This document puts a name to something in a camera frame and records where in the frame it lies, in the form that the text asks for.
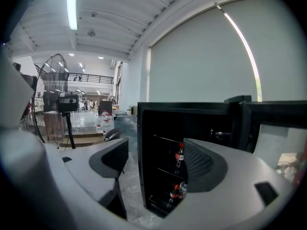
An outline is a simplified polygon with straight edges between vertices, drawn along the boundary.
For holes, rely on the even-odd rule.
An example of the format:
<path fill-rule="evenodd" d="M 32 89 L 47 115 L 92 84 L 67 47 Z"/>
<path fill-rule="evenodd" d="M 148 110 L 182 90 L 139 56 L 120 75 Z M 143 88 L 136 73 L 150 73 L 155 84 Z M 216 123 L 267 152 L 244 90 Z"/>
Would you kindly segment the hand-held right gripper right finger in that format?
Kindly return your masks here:
<path fill-rule="evenodd" d="M 255 155 L 206 141 L 143 140 L 143 199 L 161 230 L 260 230 L 292 195 Z"/>

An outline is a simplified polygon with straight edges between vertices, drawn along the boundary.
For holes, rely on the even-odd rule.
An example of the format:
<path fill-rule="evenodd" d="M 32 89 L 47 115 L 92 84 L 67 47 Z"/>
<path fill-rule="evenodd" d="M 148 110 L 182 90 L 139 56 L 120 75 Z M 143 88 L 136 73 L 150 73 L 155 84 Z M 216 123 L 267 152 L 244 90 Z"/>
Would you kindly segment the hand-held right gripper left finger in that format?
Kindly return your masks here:
<path fill-rule="evenodd" d="M 119 177 L 129 157 L 128 138 L 60 151 L 59 154 L 73 178 L 92 199 L 127 219 Z"/>

